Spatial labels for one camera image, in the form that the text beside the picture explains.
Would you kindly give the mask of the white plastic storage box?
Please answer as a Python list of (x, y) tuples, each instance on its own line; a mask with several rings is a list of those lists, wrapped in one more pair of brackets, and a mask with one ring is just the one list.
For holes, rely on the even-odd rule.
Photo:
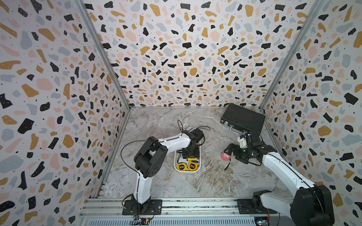
[[(174, 158), (173, 158), (173, 167), (174, 169), (179, 172), (179, 173), (186, 173), (186, 174), (190, 174), (190, 173), (196, 173), (198, 172), (200, 169), (201, 169), (201, 163), (202, 163), (202, 159), (201, 159), (201, 145), (199, 147), (199, 150), (200, 150), (200, 157), (198, 159), (196, 158), (188, 158), (188, 159), (183, 159), (183, 156), (182, 156), (182, 150), (177, 150), (174, 152)], [(196, 171), (188, 171), (188, 169), (186, 169), (186, 171), (178, 171), (176, 169), (176, 165), (178, 163), (186, 163), (187, 167), (188, 167), (188, 164), (189, 162), (195, 162), (199, 165), (198, 169)]]

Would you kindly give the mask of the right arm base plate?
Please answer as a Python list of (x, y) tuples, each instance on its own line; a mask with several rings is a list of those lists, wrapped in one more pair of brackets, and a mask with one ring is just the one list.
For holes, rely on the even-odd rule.
[(239, 214), (277, 214), (276, 211), (271, 209), (266, 209), (258, 201), (253, 199), (237, 199), (237, 208)]

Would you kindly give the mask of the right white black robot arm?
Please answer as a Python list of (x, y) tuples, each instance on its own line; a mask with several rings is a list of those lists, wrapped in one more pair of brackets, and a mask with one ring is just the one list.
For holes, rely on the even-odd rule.
[(335, 223), (330, 190), (317, 185), (290, 166), (277, 150), (266, 145), (259, 135), (243, 133), (237, 144), (229, 144), (221, 153), (221, 158), (230, 161), (233, 157), (250, 164), (271, 170), (288, 188), (291, 197), (283, 197), (270, 190), (253, 193), (251, 208), (254, 212), (275, 211), (293, 220), (297, 226), (332, 226)]

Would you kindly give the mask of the pink tape measure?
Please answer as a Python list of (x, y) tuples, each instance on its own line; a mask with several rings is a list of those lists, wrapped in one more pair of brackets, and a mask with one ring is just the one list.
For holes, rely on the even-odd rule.
[(224, 161), (230, 161), (231, 158), (232, 158), (232, 157), (231, 157), (229, 154), (224, 153), (224, 152), (221, 153), (221, 159), (222, 159), (222, 160), (224, 160)]

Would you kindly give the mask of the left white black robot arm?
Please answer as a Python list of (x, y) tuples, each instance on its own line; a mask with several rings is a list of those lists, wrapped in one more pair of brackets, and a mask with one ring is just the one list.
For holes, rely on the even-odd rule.
[(180, 134), (157, 139), (149, 137), (134, 158), (135, 170), (138, 173), (136, 188), (132, 199), (138, 205), (150, 200), (153, 177), (161, 170), (169, 153), (177, 153), (175, 168), (178, 171), (197, 171), (201, 163), (201, 146), (205, 136), (200, 129), (182, 130)]

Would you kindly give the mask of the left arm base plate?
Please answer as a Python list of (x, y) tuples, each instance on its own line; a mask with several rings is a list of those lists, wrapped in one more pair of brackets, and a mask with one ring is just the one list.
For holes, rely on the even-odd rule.
[(139, 204), (136, 200), (126, 200), (122, 215), (160, 215), (162, 204), (163, 201), (161, 199), (150, 199), (144, 204)]

